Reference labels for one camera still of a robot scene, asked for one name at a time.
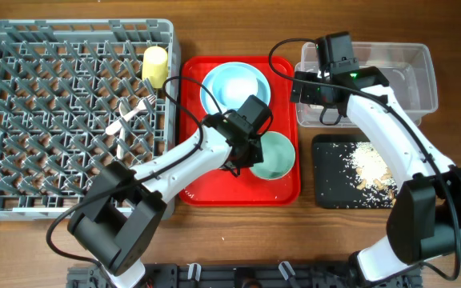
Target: wooden surface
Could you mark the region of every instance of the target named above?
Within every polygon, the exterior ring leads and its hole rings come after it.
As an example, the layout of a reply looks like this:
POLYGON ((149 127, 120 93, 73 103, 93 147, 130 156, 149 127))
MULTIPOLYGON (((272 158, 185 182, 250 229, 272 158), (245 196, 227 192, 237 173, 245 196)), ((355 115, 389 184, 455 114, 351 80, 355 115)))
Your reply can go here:
MULTIPOLYGON (((184 61, 195 55, 265 55, 284 38, 316 38, 348 30, 355 41, 418 42, 430 48, 439 109, 421 130, 461 166, 461 2, 446 1, 146 1, 61 2, 0 0, 4 18, 168 18, 184 61)), ((300 45, 279 50, 292 64, 300 45)), ((178 204, 158 228, 145 262, 278 262, 346 259, 385 234, 389 210, 324 210, 315 205, 311 139, 349 130, 299 129, 302 193, 278 208, 194 208, 178 204)), ((64 287, 66 270, 85 265, 60 258, 46 246, 50 222, 0 222, 0 287, 64 287)), ((54 241, 83 253, 63 223, 54 241)), ((452 257, 436 261, 451 272, 452 257)), ((425 286, 461 287, 426 270, 425 286)))

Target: white fork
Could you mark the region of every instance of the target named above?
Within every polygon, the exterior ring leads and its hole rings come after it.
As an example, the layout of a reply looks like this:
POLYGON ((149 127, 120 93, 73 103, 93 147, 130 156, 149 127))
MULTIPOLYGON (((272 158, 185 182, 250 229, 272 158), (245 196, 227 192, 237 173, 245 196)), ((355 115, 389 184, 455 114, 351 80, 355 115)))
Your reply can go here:
MULTIPOLYGON (((140 100, 138 102, 138 105, 131 112, 129 112, 128 114, 125 114, 122 117, 122 119, 124 119, 125 122, 129 122, 129 120, 131 120, 139 112, 146 111, 147 106, 145 105, 145 101, 148 101, 151 105, 154 105, 154 103, 156 102, 156 96, 152 94, 152 95, 147 96, 145 99, 140 100)), ((111 123, 105 129, 105 131, 106 131, 106 134, 113 135, 117 133, 120 130, 120 128, 122 128, 122 124, 120 123, 119 120, 117 120, 111 123)))

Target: clear plastic bin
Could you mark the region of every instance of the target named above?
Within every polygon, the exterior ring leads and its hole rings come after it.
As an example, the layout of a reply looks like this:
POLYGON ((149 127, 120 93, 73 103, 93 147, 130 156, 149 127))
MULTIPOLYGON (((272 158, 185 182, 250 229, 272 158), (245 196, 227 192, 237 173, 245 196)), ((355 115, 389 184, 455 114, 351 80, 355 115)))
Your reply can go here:
MULTIPOLYGON (((399 105, 415 123, 421 117, 435 112, 439 106, 435 72, 430 51, 424 44, 353 42, 355 57, 360 67, 376 66, 387 77, 399 105)), ((305 43, 302 48, 302 61, 296 70, 318 72, 318 56, 314 43, 305 43)), ((324 126, 319 122, 321 106, 298 103, 296 116, 304 127, 324 126)), ((325 113, 324 121, 333 122, 338 116, 336 109, 325 113)), ((349 118, 342 118, 335 127, 356 127, 349 118)))

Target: yellow cup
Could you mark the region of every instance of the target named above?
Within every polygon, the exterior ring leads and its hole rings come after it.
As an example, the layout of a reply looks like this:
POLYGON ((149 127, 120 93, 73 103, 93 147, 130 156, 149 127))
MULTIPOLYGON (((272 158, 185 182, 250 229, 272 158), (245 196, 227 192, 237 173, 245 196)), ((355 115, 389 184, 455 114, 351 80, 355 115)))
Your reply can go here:
POLYGON ((168 53, 162 47, 149 47, 143 53, 142 80, 149 78, 155 89, 162 87, 168 77, 168 53))

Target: teal bowl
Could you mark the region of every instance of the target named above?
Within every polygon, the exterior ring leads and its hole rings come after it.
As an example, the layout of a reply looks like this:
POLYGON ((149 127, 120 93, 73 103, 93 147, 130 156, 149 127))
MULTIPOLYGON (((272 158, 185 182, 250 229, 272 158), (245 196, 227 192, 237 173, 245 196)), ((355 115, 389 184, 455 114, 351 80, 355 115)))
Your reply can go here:
POLYGON ((263 162, 250 168, 256 177, 266 180, 286 176, 295 165, 296 152, 291 141, 279 132, 266 132, 261 137, 263 162))

